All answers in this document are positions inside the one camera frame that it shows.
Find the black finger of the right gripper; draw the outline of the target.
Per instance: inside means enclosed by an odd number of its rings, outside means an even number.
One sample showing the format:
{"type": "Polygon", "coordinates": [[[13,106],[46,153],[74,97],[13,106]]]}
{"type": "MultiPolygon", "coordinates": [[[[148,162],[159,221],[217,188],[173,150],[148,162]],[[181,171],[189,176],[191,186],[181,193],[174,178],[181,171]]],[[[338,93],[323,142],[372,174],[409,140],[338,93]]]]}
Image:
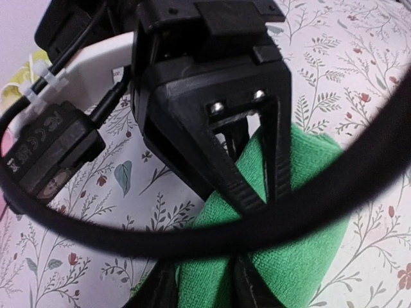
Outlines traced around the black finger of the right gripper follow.
{"type": "Polygon", "coordinates": [[[277,205],[291,193],[291,107],[270,95],[258,114],[267,203],[277,205]]]}
{"type": "Polygon", "coordinates": [[[247,215],[265,202],[236,166],[249,141],[247,116],[260,115],[266,98],[227,100],[149,98],[144,111],[146,145],[200,197],[212,191],[247,215]]]}

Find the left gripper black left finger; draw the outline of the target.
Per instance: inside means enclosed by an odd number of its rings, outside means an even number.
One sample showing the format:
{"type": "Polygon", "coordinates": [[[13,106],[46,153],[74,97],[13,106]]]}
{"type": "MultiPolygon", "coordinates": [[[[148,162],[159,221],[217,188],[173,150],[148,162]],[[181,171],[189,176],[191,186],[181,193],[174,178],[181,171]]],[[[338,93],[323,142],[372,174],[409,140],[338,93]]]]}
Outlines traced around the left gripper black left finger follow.
{"type": "Polygon", "coordinates": [[[174,263],[159,260],[137,293],[123,307],[178,307],[178,288],[174,263]]]}

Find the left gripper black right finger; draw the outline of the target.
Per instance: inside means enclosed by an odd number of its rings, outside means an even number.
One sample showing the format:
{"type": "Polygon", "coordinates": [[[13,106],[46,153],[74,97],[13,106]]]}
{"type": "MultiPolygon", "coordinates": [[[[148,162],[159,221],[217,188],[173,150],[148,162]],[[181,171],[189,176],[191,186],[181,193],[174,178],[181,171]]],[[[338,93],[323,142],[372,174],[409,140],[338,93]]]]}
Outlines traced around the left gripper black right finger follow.
{"type": "Polygon", "coordinates": [[[233,307],[284,307],[268,288],[247,255],[238,255],[234,258],[233,307]]]}

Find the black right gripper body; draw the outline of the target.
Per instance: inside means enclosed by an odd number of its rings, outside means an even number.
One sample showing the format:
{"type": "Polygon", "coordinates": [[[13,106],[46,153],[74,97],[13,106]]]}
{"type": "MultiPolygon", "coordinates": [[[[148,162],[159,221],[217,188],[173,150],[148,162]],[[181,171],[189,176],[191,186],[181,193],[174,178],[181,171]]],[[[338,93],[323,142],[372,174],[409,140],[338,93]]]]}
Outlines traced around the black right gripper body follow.
{"type": "Polygon", "coordinates": [[[266,24],[284,21],[275,1],[139,1],[132,53],[132,110],[139,129],[150,118],[144,75],[150,67],[192,60],[201,69],[241,56],[257,64],[282,62],[266,24]]]}

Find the green microfibre towel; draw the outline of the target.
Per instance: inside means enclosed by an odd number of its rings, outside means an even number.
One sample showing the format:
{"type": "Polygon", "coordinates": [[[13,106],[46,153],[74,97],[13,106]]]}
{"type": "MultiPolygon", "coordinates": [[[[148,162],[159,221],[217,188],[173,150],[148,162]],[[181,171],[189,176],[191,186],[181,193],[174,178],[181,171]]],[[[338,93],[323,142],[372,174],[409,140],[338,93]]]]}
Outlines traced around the green microfibre towel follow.
{"type": "Polygon", "coordinates": [[[291,127],[291,186],[286,201],[241,218],[218,194],[190,228],[137,233],[135,257],[182,259],[180,307],[233,307],[231,254],[246,253],[287,307],[306,307],[329,269],[353,210],[356,164],[328,135],[291,127]]]}

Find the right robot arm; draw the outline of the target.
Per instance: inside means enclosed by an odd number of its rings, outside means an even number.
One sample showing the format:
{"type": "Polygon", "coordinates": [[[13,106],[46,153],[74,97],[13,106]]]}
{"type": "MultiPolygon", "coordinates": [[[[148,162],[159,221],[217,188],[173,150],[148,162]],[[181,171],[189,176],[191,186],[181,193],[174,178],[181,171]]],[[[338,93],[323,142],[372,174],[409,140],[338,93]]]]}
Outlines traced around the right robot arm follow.
{"type": "Polygon", "coordinates": [[[143,1],[134,31],[41,72],[44,110],[8,168],[47,204],[103,149],[97,129],[125,91],[148,149],[199,197],[240,214],[288,200],[291,74],[267,23],[273,1],[143,1]]]}

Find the yellow patterned towel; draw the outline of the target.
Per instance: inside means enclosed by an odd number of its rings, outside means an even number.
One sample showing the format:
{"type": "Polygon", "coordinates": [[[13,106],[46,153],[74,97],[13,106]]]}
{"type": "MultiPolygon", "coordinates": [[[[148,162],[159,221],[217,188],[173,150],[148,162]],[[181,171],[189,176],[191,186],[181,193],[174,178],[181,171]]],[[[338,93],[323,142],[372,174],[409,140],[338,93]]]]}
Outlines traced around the yellow patterned towel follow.
{"type": "Polygon", "coordinates": [[[40,49],[31,53],[28,56],[28,60],[19,68],[17,73],[8,83],[1,87],[1,115],[22,96],[20,91],[22,84],[32,85],[38,80],[39,76],[33,71],[33,64],[37,60],[45,60],[48,65],[51,63],[44,50],[40,49]]]}

